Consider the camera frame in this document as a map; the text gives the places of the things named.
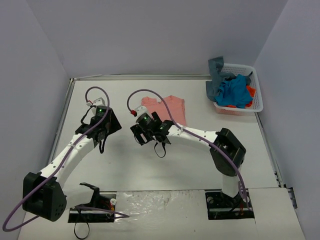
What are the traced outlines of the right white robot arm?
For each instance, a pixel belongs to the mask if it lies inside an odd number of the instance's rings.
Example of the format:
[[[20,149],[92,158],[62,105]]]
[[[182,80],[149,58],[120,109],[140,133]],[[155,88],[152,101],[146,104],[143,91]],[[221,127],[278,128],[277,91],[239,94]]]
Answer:
[[[229,207],[244,199],[244,181],[240,174],[246,149],[227,128],[206,131],[186,127],[172,120],[161,121],[153,112],[141,114],[130,127],[136,141],[145,145],[151,141],[165,145],[184,145],[209,152],[215,168],[222,174],[222,202]]]

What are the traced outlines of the pink t shirt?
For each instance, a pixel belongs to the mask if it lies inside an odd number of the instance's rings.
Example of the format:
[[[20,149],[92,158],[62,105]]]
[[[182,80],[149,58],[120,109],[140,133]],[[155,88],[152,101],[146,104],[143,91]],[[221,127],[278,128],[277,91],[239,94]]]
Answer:
[[[187,126],[185,100],[173,95],[164,98],[174,121]],[[171,120],[164,103],[159,98],[143,97],[141,105],[145,106],[150,113],[156,112],[162,121]]]

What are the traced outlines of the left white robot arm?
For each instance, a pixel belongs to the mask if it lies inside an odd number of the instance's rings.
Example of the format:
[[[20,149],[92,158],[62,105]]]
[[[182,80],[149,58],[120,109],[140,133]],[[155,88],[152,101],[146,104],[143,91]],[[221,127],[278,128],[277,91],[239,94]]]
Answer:
[[[40,172],[25,176],[23,210],[55,222],[66,209],[97,208],[103,199],[99,187],[86,182],[74,189],[67,189],[64,185],[83,158],[95,148],[103,153],[107,137],[121,128],[112,108],[96,106],[90,123],[80,125],[68,145],[51,163]]]

